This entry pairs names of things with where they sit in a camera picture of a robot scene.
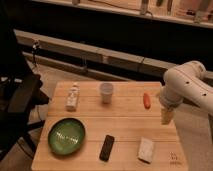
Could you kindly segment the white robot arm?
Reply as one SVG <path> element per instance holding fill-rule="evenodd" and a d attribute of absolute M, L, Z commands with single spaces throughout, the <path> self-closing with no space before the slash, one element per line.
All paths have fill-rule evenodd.
<path fill-rule="evenodd" d="M 162 105 L 161 123 L 173 119 L 173 110 L 183 99 L 188 99 L 213 116 L 213 87 L 203 81 L 205 66 L 199 61 L 189 61 L 168 69 L 163 76 L 165 85 L 159 92 Z"/>

